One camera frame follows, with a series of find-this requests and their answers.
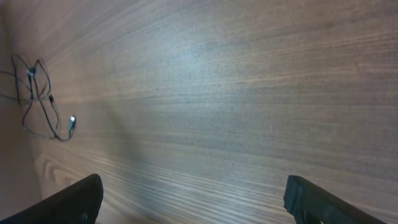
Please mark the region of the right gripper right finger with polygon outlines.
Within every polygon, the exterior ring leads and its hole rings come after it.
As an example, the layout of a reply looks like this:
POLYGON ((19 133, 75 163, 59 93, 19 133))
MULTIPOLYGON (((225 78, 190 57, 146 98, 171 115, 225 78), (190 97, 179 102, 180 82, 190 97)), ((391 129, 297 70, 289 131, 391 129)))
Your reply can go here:
POLYGON ((284 208, 294 217, 296 223, 382 223, 381 220, 297 175, 288 176, 283 199, 284 208))

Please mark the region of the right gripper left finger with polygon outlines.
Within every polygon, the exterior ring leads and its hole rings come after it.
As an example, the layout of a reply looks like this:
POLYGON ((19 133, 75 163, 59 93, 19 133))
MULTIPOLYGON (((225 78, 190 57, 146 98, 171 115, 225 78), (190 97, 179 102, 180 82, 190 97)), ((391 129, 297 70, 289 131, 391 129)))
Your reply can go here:
POLYGON ((1 220, 1 224, 95 224, 103 201, 103 183, 91 174, 43 201, 1 220))

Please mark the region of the black cable white plug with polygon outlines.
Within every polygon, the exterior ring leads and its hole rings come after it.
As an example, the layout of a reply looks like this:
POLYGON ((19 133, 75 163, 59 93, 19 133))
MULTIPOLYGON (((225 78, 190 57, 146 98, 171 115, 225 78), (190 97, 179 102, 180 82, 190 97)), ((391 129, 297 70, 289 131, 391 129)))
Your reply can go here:
POLYGON ((22 116, 21 120, 21 125, 23 130, 27 131, 30 134, 33 134, 35 136, 40 136, 45 139, 57 139, 60 140, 60 136, 58 135, 58 129, 60 128, 60 115, 58 112, 58 109, 55 106, 55 100, 52 95, 52 84, 50 81, 50 76, 45 68, 45 63, 41 59, 37 59, 35 63, 32 66, 29 66, 28 63, 22 59, 22 57, 18 54, 12 54, 11 55, 11 63, 12 63, 12 68, 13 72, 11 73, 11 76, 14 78, 14 83, 15 83, 15 89, 16 89, 16 97, 11 97, 12 100, 16 100, 19 105, 27 105, 27 109, 24 111, 24 114, 22 116), (27 81, 23 81, 21 78, 19 78, 17 74, 17 60, 22 62, 23 66, 27 69, 26 71, 26 76, 27 76, 27 81), (44 88, 44 93, 39 93, 39 84, 37 81, 37 71, 40 69, 41 72, 44 73, 44 77, 46 78, 46 87, 44 88), (29 91, 29 97, 28 98, 23 98, 21 97, 21 91, 20 91, 20 86, 19 84, 23 84, 26 89, 29 91), (51 123, 49 114, 47 113, 47 109, 44 106, 44 101, 49 101, 51 108, 55 114, 56 117, 56 123, 55 126, 51 123), (45 120, 50 128, 50 132, 52 133, 52 137, 46 136, 44 134, 37 133, 33 130, 31 130, 27 125, 26 125, 26 118, 27 115, 30 113, 32 106, 34 103, 39 103, 44 116, 45 120))

